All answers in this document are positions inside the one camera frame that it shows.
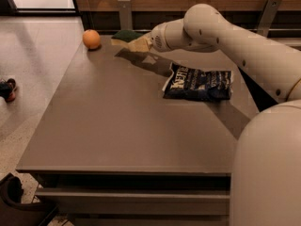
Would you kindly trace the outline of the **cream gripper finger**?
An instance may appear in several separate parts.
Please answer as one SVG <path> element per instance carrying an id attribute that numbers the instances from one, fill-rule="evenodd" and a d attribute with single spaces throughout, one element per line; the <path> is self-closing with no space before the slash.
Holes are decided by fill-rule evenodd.
<path id="1" fill-rule="evenodd" d="M 128 43 L 131 52 L 148 52 L 152 47 L 151 37 L 144 35 Z"/>

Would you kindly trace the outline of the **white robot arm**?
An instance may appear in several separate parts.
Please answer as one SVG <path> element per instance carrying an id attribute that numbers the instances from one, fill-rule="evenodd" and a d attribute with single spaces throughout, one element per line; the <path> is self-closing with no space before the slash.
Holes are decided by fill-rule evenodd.
<path id="1" fill-rule="evenodd" d="M 276 101 L 238 140 L 230 226 L 301 226 L 301 52 L 231 24 L 206 4 L 130 43 L 135 52 L 205 46 L 223 52 Z"/>

